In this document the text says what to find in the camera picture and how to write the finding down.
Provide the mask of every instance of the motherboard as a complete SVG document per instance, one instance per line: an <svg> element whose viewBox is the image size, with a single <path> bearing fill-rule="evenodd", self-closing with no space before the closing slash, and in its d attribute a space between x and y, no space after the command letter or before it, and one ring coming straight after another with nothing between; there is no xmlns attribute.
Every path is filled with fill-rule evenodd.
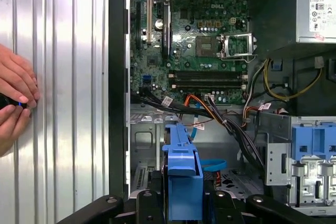
<svg viewBox="0 0 336 224"><path fill-rule="evenodd" d="M244 104L247 1L131 0L132 92L149 88L160 99L183 102L192 93Z"/></svg>

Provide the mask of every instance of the pcie slot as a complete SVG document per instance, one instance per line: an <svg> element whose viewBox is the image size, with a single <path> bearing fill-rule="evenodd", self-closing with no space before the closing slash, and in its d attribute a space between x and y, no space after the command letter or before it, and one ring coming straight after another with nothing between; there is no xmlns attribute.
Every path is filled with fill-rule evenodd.
<svg viewBox="0 0 336 224"><path fill-rule="evenodd" d="M172 89L241 89L241 81L174 81Z"/></svg>
<svg viewBox="0 0 336 224"><path fill-rule="evenodd" d="M171 10L170 4L163 6L162 57L167 60L170 55L171 44Z"/></svg>
<svg viewBox="0 0 336 224"><path fill-rule="evenodd" d="M141 48L141 2L136 3L135 17L135 46L137 50Z"/></svg>
<svg viewBox="0 0 336 224"><path fill-rule="evenodd" d="M153 0L147 0L147 43L152 42Z"/></svg>
<svg viewBox="0 0 336 224"><path fill-rule="evenodd" d="M172 71L169 73L169 78L174 78L177 80L237 80L241 79L241 72L230 72L230 71Z"/></svg>

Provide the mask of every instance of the pci slot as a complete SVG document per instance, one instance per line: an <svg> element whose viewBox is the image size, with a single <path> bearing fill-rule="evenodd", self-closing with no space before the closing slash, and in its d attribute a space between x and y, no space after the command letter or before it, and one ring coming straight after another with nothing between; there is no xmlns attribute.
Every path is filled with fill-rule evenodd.
<svg viewBox="0 0 336 224"><path fill-rule="evenodd" d="M153 0L147 0L147 43L152 42Z"/></svg>

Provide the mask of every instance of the corrugated metal panel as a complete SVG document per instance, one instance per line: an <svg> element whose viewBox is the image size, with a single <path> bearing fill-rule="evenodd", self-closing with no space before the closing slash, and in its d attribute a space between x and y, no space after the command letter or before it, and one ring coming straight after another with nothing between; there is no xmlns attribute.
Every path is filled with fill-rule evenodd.
<svg viewBox="0 0 336 224"><path fill-rule="evenodd" d="M0 43L43 94L0 158L1 223L55 223L108 193L107 2L0 0Z"/></svg>

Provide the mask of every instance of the dell logo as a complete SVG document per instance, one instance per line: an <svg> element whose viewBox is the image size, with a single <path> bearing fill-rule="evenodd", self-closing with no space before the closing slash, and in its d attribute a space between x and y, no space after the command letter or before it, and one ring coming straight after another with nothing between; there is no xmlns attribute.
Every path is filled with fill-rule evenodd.
<svg viewBox="0 0 336 224"><path fill-rule="evenodd" d="M215 4L212 4L211 8L212 9L224 9L224 5L215 5Z"/></svg>

